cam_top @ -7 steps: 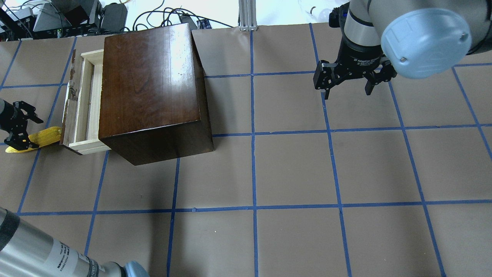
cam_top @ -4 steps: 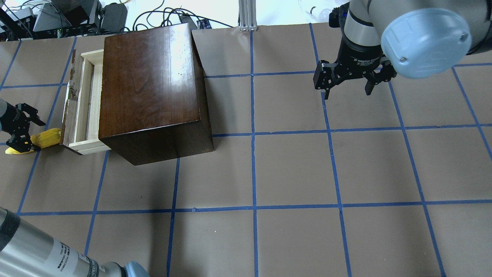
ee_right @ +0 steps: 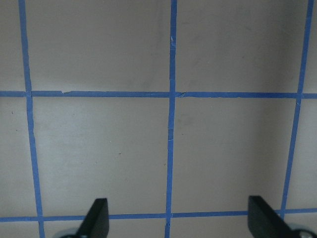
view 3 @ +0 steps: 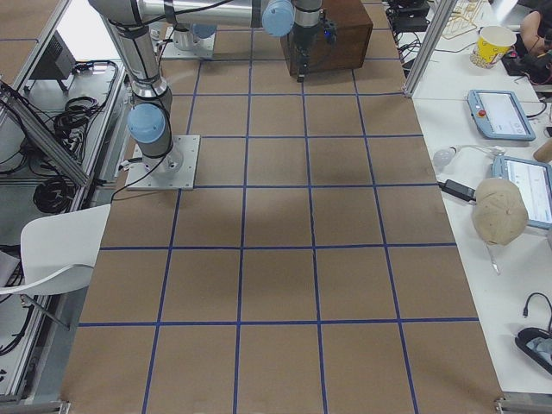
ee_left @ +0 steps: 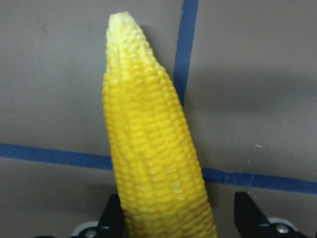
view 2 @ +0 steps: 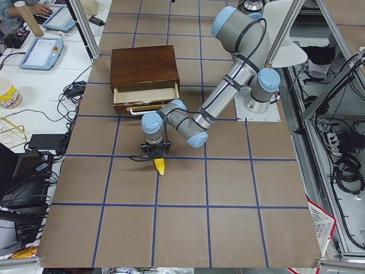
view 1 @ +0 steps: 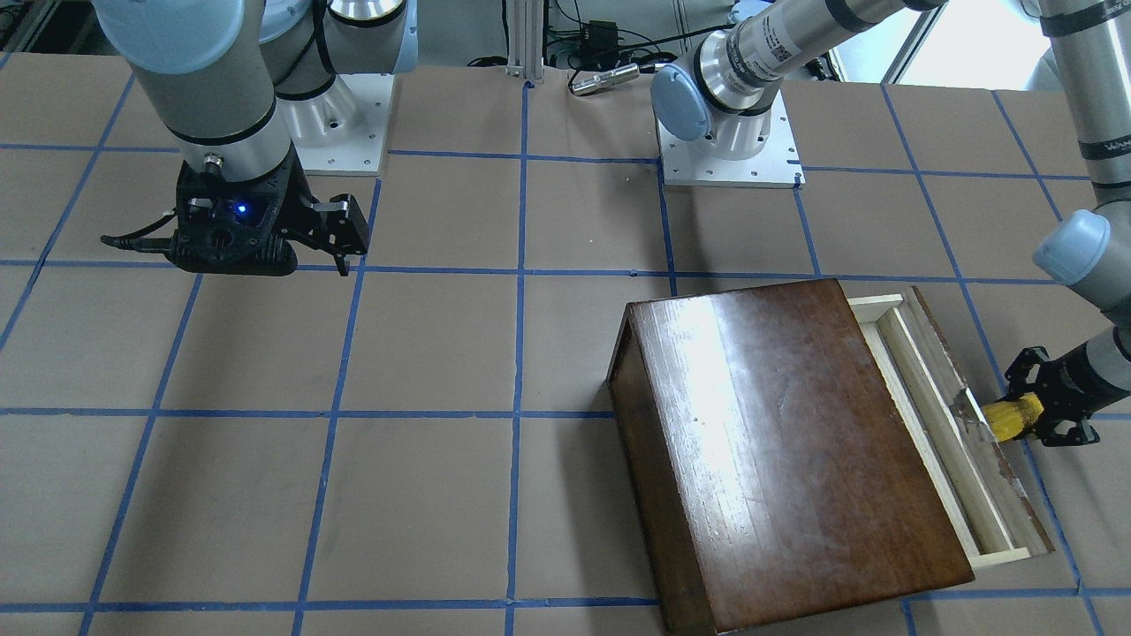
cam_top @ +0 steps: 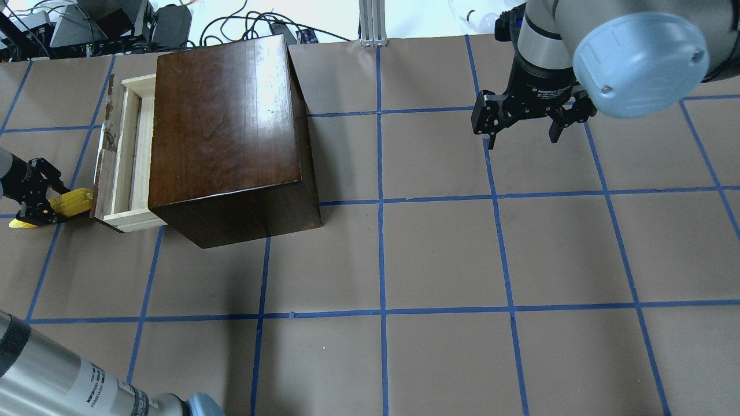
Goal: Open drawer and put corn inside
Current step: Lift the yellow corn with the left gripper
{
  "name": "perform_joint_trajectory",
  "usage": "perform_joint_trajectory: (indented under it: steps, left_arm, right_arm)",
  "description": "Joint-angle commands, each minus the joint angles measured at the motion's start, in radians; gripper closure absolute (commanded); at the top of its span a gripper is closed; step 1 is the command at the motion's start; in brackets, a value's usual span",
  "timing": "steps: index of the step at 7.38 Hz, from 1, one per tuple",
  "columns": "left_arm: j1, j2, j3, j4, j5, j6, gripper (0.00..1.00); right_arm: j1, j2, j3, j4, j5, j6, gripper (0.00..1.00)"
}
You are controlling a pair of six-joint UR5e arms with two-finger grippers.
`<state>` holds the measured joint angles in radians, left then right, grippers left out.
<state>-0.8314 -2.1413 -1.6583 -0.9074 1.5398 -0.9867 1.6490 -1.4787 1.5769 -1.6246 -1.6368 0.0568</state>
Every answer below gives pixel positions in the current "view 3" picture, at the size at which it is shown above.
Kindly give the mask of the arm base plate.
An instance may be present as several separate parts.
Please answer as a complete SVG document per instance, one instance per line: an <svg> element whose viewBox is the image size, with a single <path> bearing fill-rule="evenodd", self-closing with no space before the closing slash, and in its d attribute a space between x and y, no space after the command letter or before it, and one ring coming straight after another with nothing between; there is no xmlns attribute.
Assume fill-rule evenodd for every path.
<svg viewBox="0 0 552 414"><path fill-rule="evenodd" d="M201 137L199 135L174 135L172 151L163 159L153 160L146 157L131 163L125 185L130 191L191 191L195 184L198 153Z"/></svg>
<svg viewBox="0 0 552 414"><path fill-rule="evenodd" d="M168 27L163 47L165 60L210 60L213 57L216 25L192 24L187 31Z"/></svg>

